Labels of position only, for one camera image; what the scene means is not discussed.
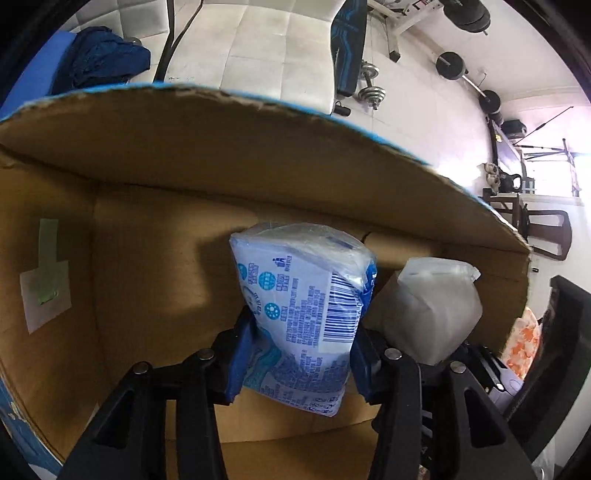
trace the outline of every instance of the clear plastic wrap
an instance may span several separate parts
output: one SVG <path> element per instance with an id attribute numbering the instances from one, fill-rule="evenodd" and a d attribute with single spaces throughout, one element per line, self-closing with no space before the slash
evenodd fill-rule
<path id="1" fill-rule="evenodd" d="M 259 329 L 245 386 L 332 416 L 349 376 L 349 352 L 374 287 L 375 257 L 324 225 L 255 225 L 230 245 Z"/>
<path id="2" fill-rule="evenodd" d="M 417 362 L 435 365 L 453 353 L 482 315 L 472 265 L 410 258 L 376 295 L 364 320 Z"/>

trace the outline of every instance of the barcode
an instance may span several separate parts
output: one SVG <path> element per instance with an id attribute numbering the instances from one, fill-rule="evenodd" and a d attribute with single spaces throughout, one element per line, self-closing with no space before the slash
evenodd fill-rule
<path id="1" fill-rule="evenodd" d="M 339 274 L 333 273 L 322 341 L 352 343 L 362 307 L 355 289 Z"/>

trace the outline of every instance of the silver dumbbell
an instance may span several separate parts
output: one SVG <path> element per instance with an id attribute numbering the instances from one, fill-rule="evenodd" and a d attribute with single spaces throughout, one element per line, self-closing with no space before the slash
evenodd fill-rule
<path id="1" fill-rule="evenodd" d="M 361 89 L 357 96 L 364 102 L 367 102 L 374 110 L 377 110 L 379 104 L 382 103 L 382 101 L 384 101 L 386 98 L 386 90 L 381 87 L 376 87 L 371 83 L 371 81 L 376 78 L 378 74 L 379 68 L 365 60 L 361 61 L 361 71 L 359 73 L 359 78 L 365 79 L 368 85 L 367 87 Z"/>

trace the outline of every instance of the blue cloth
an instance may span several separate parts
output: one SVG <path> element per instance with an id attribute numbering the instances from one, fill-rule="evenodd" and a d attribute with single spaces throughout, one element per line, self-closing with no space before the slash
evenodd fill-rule
<path id="1" fill-rule="evenodd" d="M 0 118 L 11 115 L 25 102 L 49 95 L 60 60 L 75 38 L 76 34 L 71 32 L 53 34 L 10 90 L 0 106 Z"/>
<path id="2" fill-rule="evenodd" d="M 125 83 L 150 68 L 150 51 L 133 45 L 106 27 L 88 27 L 63 56 L 52 95 L 96 85 Z"/>

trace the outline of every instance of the blue cushion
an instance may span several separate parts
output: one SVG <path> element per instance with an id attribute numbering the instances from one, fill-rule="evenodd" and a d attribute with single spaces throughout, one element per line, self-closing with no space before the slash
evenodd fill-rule
<path id="1" fill-rule="evenodd" d="M 76 34 L 71 32 L 53 34 L 29 62 L 0 106 L 0 118 L 11 115 L 25 102 L 49 94 L 60 60 L 75 37 Z"/>

